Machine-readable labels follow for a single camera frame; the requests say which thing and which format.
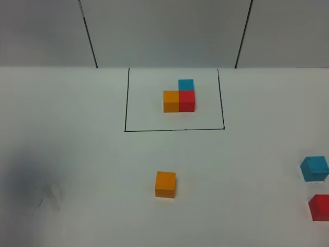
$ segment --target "cyan cube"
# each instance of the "cyan cube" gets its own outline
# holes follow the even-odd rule
[[[306,157],[300,165],[306,182],[320,182],[329,174],[329,168],[324,156]]]
[[[194,80],[193,79],[181,79],[178,80],[178,90],[194,90]]]

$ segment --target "table surface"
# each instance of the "table surface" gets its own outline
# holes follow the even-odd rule
[[[45,197],[19,226],[3,221],[1,241],[328,245],[307,203],[329,187],[299,165],[329,155],[329,69],[220,69],[225,130],[173,132],[124,132],[127,72],[0,68],[1,164],[24,145],[56,157],[43,165],[63,192],[59,209]],[[154,196],[157,171],[177,173],[174,200]]]

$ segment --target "cube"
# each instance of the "cube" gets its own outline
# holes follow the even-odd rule
[[[195,92],[179,91],[179,112],[195,111]]]
[[[163,112],[179,112],[178,91],[163,92]]]
[[[158,171],[155,182],[155,196],[175,198],[176,173]]]
[[[329,195],[315,195],[308,204],[313,221],[329,221]]]
[[[178,90],[194,90],[194,80],[193,79],[181,79],[178,80]]]
[[[306,157],[300,165],[306,182],[320,182],[329,174],[328,164],[323,156]]]

